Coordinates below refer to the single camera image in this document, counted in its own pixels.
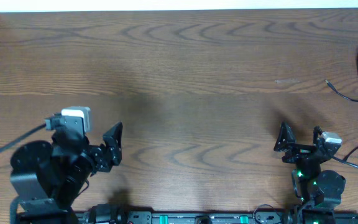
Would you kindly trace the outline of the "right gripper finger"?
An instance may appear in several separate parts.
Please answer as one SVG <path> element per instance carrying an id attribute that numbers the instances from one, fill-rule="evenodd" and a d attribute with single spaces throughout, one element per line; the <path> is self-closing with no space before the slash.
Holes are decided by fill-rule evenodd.
<path id="1" fill-rule="evenodd" d="M 276 152 L 287 152 L 293 150 L 295 146 L 295 135 L 288 123 L 283 121 L 273 150 Z"/>
<path id="2" fill-rule="evenodd" d="M 322 134 L 322 129 L 319 126 L 313 128 L 313 144 L 317 145 L 319 141 L 319 136 Z"/>

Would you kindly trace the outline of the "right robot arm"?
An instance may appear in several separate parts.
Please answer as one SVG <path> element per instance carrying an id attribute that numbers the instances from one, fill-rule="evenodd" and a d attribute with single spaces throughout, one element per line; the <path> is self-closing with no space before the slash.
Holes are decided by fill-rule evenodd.
<path id="1" fill-rule="evenodd" d="M 288 123 L 280 126 L 274 151 L 283 152 L 282 162 L 294 164 L 291 179 L 301 204 L 285 212 L 284 223 L 335 223 L 334 209 L 341 203 L 346 179 L 333 170 L 322 170 L 341 147 L 341 137 L 333 132 L 313 129 L 311 145 L 298 144 Z"/>

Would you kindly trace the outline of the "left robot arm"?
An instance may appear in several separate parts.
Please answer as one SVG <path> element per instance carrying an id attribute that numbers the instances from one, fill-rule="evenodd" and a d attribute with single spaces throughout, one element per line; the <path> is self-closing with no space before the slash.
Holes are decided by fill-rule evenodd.
<path id="1" fill-rule="evenodd" d="M 110 172 L 122 160 L 123 124 L 91 145 L 81 124 L 52 125 L 52 141 L 32 141 L 11 157 L 11 184 L 18 196 L 10 207 L 11 223 L 79 223 L 72 204 L 88 177 Z"/>

